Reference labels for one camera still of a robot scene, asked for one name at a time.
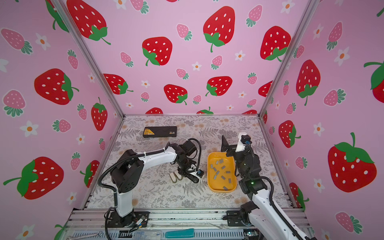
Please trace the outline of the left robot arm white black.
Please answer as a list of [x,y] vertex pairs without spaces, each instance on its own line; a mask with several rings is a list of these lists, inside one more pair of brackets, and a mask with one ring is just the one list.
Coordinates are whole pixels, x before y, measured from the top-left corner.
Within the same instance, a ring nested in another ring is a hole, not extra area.
[[164,148],[152,152],[126,151],[98,178],[98,186],[111,190],[114,196],[114,206],[105,214],[105,229],[132,226],[136,230],[148,219],[148,213],[136,214],[132,204],[133,189],[144,170],[166,163],[177,164],[177,173],[197,184],[204,176],[204,171],[200,170],[201,155],[201,143],[194,138],[181,145],[167,143]]

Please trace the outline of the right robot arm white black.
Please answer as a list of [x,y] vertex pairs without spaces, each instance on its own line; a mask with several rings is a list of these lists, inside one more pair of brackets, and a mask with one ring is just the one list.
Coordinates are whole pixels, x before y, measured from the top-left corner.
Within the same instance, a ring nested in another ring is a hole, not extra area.
[[260,175],[260,159],[252,148],[249,135],[240,133],[236,145],[229,145],[222,136],[221,152],[234,158],[236,170],[241,177],[239,186],[250,199],[240,208],[244,225],[256,227],[260,240],[310,239],[274,201],[274,184],[268,177]]

